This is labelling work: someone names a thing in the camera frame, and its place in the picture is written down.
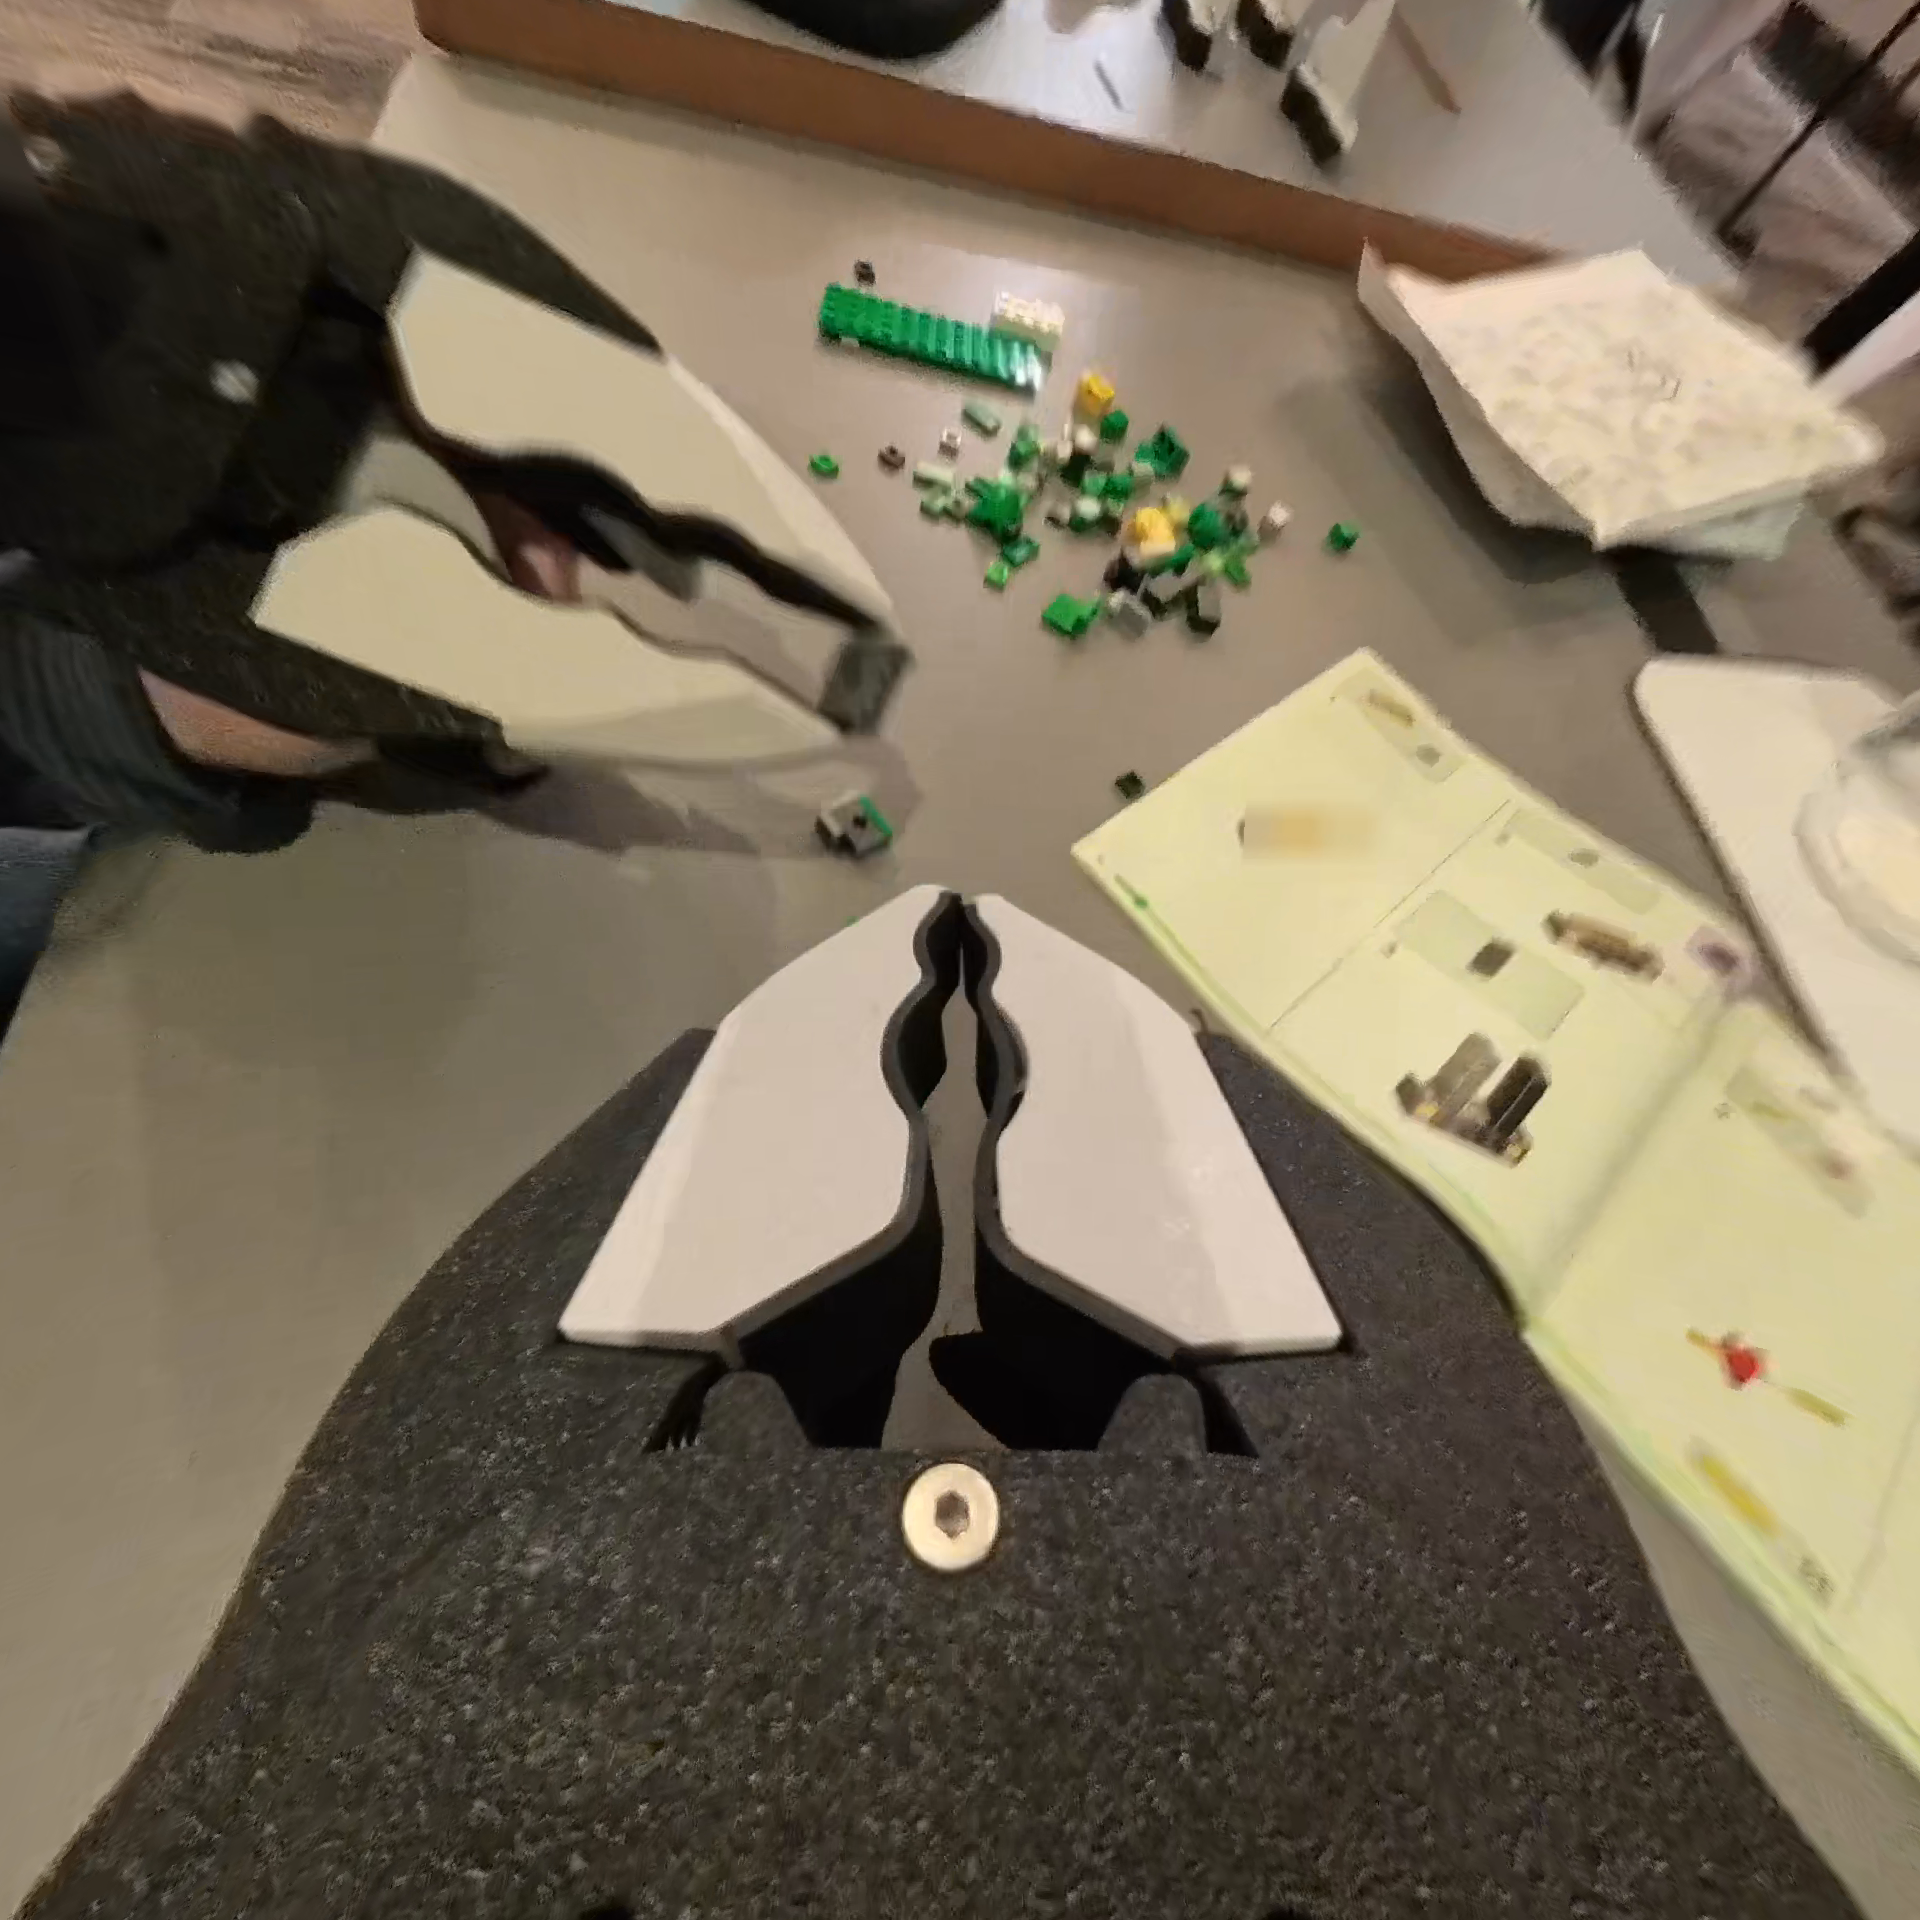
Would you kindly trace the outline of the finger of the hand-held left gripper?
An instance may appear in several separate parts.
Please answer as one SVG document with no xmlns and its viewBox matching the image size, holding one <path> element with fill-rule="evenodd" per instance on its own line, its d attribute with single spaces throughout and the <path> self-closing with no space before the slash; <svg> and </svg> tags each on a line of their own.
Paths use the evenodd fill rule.
<svg viewBox="0 0 1920 1920">
<path fill-rule="evenodd" d="M 443 442 L 552 474 L 663 551 L 890 633 L 896 609 L 811 483 L 659 348 L 415 255 L 389 305 L 401 379 Z"/>
<path fill-rule="evenodd" d="M 751 767 L 843 736 L 723 656 L 671 652 L 618 615 L 536 599 L 451 529 L 394 503 L 280 548 L 254 627 L 497 726 L 543 761 Z"/>
</svg>

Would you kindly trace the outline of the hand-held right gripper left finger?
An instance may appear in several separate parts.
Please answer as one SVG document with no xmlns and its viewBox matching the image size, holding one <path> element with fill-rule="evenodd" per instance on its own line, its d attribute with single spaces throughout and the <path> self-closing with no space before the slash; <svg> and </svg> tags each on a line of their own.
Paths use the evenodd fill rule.
<svg viewBox="0 0 1920 1920">
<path fill-rule="evenodd" d="M 743 1354 L 903 1249 L 963 920 L 961 895 L 910 888 L 721 1022 L 561 1313 L 566 1342 Z"/>
</svg>

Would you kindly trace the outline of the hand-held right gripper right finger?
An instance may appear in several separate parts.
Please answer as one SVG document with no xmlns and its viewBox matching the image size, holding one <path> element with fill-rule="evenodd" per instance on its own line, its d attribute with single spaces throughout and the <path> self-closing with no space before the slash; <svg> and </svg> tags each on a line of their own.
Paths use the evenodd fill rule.
<svg viewBox="0 0 1920 1920">
<path fill-rule="evenodd" d="M 1195 1032 L 1003 897 L 975 900 L 1014 1044 L 990 1176 L 1008 1267 L 1161 1360 L 1330 1354 L 1338 1313 Z"/>
</svg>

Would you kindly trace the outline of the grey brick with cross hole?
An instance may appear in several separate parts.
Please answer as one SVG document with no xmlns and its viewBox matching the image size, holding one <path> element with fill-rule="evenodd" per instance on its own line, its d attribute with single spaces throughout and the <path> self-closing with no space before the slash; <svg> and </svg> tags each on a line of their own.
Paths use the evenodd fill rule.
<svg viewBox="0 0 1920 1920">
<path fill-rule="evenodd" d="M 843 631 L 816 713 L 842 736 L 873 736 L 915 662 L 913 649 L 883 627 Z"/>
</svg>

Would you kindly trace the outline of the person's left forearm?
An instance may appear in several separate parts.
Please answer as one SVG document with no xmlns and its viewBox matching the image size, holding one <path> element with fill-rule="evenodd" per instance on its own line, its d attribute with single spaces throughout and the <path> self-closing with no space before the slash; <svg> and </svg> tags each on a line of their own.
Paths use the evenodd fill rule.
<svg viewBox="0 0 1920 1920">
<path fill-rule="evenodd" d="M 267 855 L 313 825 L 311 785 L 229 772 L 168 736 L 131 658 L 5 609 L 5 822 Z"/>
</svg>

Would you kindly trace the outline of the person's left hand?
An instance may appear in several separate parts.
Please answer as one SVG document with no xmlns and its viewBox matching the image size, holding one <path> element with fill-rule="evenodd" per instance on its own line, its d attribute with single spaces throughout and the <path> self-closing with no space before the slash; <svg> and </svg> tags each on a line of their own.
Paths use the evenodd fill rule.
<svg viewBox="0 0 1920 1920">
<path fill-rule="evenodd" d="M 147 670 L 139 686 L 161 730 L 191 761 L 245 778 L 328 782 L 368 767 L 367 740 L 326 740 L 273 727 Z"/>
</svg>

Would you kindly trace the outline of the long green brick plate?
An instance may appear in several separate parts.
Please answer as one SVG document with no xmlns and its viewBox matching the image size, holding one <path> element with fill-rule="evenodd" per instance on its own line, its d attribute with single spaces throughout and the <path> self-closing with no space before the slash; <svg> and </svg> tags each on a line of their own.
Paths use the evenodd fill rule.
<svg viewBox="0 0 1920 1920">
<path fill-rule="evenodd" d="M 833 281 L 824 289 L 818 335 L 830 345 L 1008 394 L 1039 394 L 1048 377 L 1048 356 L 1033 343 L 982 323 L 878 298 L 864 286 Z"/>
</svg>

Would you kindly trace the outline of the pile of small green bricks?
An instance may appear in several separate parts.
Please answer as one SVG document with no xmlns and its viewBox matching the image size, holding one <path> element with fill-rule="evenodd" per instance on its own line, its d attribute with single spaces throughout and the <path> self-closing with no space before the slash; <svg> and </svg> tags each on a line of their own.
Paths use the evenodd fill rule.
<svg viewBox="0 0 1920 1920">
<path fill-rule="evenodd" d="M 1091 564 L 1041 603 L 1042 633 L 1063 646 L 1159 627 L 1213 641 L 1227 598 L 1253 590 L 1294 526 L 1287 500 L 1259 499 L 1251 465 L 1207 468 L 1173 420 L 1136 428 L 1099 376 L 1055 431 L 973 400 L 927 459 L 888 443 L 877 465 L 910 486 L 927 522 L 975 540 L 985 592 L 1011 594 L 1051 560 Z"/>
</svg>

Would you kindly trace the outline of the person's blue jeans leg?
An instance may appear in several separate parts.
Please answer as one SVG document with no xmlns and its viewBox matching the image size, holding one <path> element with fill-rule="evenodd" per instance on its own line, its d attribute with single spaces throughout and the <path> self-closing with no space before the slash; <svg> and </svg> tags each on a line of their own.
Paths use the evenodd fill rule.
<svg viewBox="0 0 1920 1920">
<path fill-rule="evenodd" d="M 32 986 L 88 850 L 88 827 L 3 827 L 3 1038 Z"/>
</svg>

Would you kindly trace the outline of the building instruction booklet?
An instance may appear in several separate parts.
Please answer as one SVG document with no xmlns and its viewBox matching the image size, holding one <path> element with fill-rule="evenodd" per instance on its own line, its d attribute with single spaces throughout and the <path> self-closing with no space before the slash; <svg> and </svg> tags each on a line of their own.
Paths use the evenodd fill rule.
<svg viewBox="0 0 1920 1920">
<path fill-rule="evenodd" d="M 1073 860 L 1479 1249 L 1574 1406 L 1917 1770 L 1917 1154 L 1744 936 L 1373 652 Z"/>
</svg>

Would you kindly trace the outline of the white tray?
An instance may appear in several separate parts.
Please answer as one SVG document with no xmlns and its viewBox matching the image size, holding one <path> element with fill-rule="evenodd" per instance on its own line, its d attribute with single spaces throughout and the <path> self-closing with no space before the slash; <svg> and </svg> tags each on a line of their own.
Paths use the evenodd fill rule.
<svg viewBox="0 0 1920 1920">
<path fill-rule="evenodd" d="M 1903 702 L 1833 668 L 1734 656 L 1655 658 L 1632 697 L 1795 1014 L 1880 1127 L 1917 1151 L 1917 968 L 1848 926 L 1795 836 L 1810 788 Z"/>
</svg>

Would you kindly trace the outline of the clear plastic container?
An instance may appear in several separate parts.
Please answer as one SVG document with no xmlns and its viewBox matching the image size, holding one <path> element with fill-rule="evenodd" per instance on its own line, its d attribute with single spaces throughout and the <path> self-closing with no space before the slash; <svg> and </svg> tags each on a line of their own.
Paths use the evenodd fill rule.
<svg viewBox="0 0 1920 1920">
<path fill-rule="evenodd" d="M 1816 888 L 1848 926 L 1919 966 L 1919 697 L 1854 739 L 1816 782 L 1795 836 Z"/>
</svg>

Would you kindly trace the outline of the crumpled white paper bag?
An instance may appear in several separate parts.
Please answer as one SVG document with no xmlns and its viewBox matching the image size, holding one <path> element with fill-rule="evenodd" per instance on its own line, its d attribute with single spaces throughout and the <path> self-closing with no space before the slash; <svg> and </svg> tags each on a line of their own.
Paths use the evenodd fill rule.
<svg viewBox="0 0 1920 1920">
<path fill-rule="evenodd" d="M 1777 560 L 1886 452 L 1797 353 L 1642 251 L 1440 281 L 1365 249 L 1355 298 L 1486 500 L 1599 554 Z"/>
</svg>

